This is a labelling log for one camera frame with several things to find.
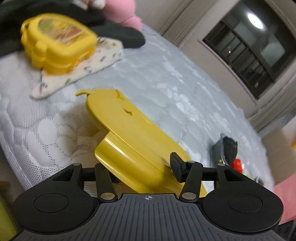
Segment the pink box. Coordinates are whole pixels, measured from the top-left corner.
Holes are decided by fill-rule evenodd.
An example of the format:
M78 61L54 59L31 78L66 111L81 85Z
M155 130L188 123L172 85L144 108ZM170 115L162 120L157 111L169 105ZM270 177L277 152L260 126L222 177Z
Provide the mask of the pink box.
M277 184L274 193L284 205L283 217L279 224L296 219L296 174Z

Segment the yellow scoop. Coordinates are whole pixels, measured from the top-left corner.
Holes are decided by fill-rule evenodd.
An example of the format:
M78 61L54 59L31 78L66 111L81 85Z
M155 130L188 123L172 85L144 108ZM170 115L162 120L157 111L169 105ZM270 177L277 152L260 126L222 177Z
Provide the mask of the yellow scoop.
M170 165L176 152L184 161L187 153L161 131L119 90L82 90L86 108L96 125L106 132L95 150L97 159L117 178L138 193L180 194ZM201 196L207 193L201 187Z

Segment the yellow object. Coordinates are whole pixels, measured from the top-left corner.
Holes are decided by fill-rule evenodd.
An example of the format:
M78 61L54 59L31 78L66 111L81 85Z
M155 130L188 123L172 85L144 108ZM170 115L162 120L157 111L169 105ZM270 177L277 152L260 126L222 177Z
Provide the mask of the yellow object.
M95 124L107 134L95 150L96 158L116 177L138 193L176 193L178 183L170 165L176 152L184 161L187 153L161 131L119 90L82 90L86 108ZM207 193L201 187L201 196Z
M95 52L98 36L80 22L46 13L27 19L21 42L37 69L65 74Z
M7 207L0 196L0 240L8 241L17 234L12 217L7 212Z

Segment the bed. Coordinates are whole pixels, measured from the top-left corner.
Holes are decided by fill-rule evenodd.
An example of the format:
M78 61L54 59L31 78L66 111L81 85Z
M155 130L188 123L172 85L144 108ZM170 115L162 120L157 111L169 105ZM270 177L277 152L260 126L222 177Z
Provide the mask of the bed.
M125 49L123 60L42 100L30 98L40 72L24 52L0 59L0 144L22 186L28 189L71 163L97 163L94 149L102 133L85 110L85 96L75 93L108 88L123 92L206 167L220 134L233 138L245 173L272 190L266 151L243 111L178 48L147 26L143 33L147 43L140 49ZM204 186L213 189L211 182ZM94 184L85 190L95 196Z

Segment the red object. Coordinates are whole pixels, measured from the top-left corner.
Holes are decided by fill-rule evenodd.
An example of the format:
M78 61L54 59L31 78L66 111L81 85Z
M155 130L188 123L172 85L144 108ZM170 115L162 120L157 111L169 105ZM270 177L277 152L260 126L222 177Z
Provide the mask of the red object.
M236 170L236 171L238 171L240 173L243 173L243 170L242 170L242 162L241 162L240 159L235 159L234 162L230 164L230 166L234 170Z

